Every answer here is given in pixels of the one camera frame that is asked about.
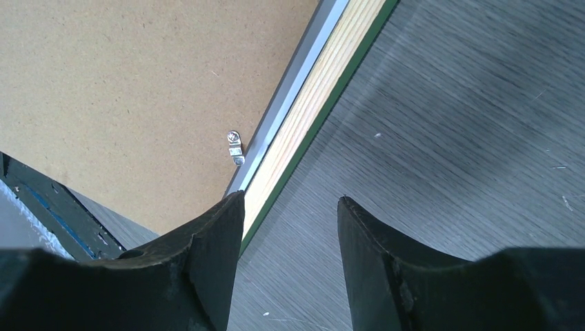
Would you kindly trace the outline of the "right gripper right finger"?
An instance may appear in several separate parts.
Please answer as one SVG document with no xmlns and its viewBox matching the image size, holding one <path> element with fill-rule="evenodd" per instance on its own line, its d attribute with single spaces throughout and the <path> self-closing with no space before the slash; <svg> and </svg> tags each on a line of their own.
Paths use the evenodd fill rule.
<svg viewBox="0 0 585 331">
<path fill-rule="evenodd" d="M 584 251 L 506 248 L 478 261 L 433 249 L 350 197 L 337 206 L 354 330 L 583 330 Z"/>
</svg>

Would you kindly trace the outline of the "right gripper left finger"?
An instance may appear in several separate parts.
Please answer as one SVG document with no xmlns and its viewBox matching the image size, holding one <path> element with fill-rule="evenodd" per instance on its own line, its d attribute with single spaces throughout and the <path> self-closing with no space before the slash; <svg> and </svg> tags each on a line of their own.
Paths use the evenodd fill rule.
<svg viewBox="0 0 585 331">
<path fill-rule="evenodd" d="M 244 194 L 116 259 L 1 251 L 2 330 L 225 330 Z"/>
</svg>

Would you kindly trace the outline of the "brown backing board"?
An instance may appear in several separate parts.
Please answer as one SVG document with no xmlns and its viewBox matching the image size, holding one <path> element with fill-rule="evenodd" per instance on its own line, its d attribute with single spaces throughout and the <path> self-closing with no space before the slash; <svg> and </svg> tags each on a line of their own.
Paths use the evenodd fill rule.
<svg viewBox="0 0 585 331">
<path fill-rule="evenodd" d="M 220 200 L 316 1 L 2 1 L 1 151 L 164 234 Z"/>
</svg>

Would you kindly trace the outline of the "wooden picture frame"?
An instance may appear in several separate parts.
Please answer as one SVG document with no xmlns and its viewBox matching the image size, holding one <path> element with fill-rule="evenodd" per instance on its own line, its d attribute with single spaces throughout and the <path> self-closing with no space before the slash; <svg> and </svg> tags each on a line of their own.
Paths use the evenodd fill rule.
<svg viewBox="0 0 585 331">
<path fill-rule="evenodd" d="M 247 190 L 245 251 L 396 1 L 348 1 Z"/>
</svg>

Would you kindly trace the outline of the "landscape photo print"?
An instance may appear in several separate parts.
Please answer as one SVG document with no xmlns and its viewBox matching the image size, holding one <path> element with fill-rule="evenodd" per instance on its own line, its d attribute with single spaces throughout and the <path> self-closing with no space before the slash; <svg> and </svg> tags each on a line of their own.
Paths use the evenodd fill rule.
<svg viewBox="0 0 585 331">
<path fill-rule="evenodd" d="M 317 4 L 275 93 L 246 147 L 244 164 L 235 171 L 226 188 L 224 193 L 226 196 L 238 190 L 247 190 L 347 5 L 348 0 L 324 0 Z"/>
</svg>

